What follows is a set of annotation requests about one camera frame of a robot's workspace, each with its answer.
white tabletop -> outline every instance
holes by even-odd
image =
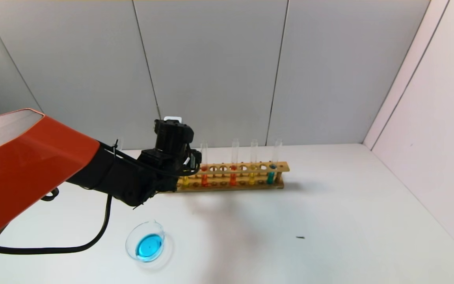
[[[270,160],[271,151],[259,147],[258,160]],[[240,161],[247,157],[241,148]],[[285,189],[158,194],[135,210],[113,200],[95,246],[65,255],[0,254],[0,283],[454,284],[453,239],[367,148],[288,146],[280,157],[290,166]],[[209,149],[208,161],[230,162],[230,149]],[[60,191],[11,222],[0,245],[90,241],[106,196],[66,183]],[[125,252],[129,232],[153,219],[173,241],[159,271],[141,269]]]

black cable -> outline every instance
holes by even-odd
[[[110,219],[110,209],[112,207],[112,196],[108,195],[106,199],[106,210],[104,212],[104,222],[102,224],[101,230],[97,233],[97,236],[92,239],[92,241],[84,244],[79,247],[69,247],[69,248],[6,248],[0,247],[0,253],[2,254],[18,254],[18,255],[30,255],[30,254],[67,254],[67,253],[77,253],[84,251],[91,246],[95,245],[99,239],[106,231],[108,227],[108,221]]]

glass test tube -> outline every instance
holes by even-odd
[[[232,141],[232,154],[231,154],[231,171],[238,169],[238,150],[239,150],[239,139],[234,139]],[[236,185],[236,174],[231,174],[230,184],[232,186]]]
[[[274,143],[274,148],[272,149],[272,161],[269,167],[271,169],[277,169],[278,160],[279,160],[279,149],[281,149],[281,145],[283,145],[283,141],[281,139],[276,140]],[[274,172],[270,172],[267,176],[267,184],[272,185],[274,182]]]
[[[205,172],[208,170],[208,143],[206,142],[206,140],[203,140],[201,143],[201,155],[202,155],[201,171]],[[201,176],[201,185],[203,187],[208,186],[207,174],[203,174]]]
[[[250,170],[256,170],[257,166],[255,165],[257,163],[257,147],[258,147],[258,142],[256,139],[252,140],[251,148],[250,148]],[[255,173],[249,173],[248,176],[250,177],[248,180],[249,185],[254,185],[255,184]]]

red liquid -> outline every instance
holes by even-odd
[[[201,171],[205,172],[207,170],[208,170],[207,166],[201,167]],[[203,174],[201,176],[201,185],[202,185],[202,187],[208,187],[208,175],[207,174]]]
[[[236,169],[238,169],[238,167],[236,167],[235,165],[232,165],[231,166],[231,170],[232,171],[235,171]],[[232,186],[235,186],[236,185],[236,174],[235,173],[232,173],[231,174],[231,181],[229,182]]]

glass petri dish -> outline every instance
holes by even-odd
[[[126,240],[126,252],[134,260],[153,262],[164,250],[165,234],[162,225],[149,221],[138,225]]]

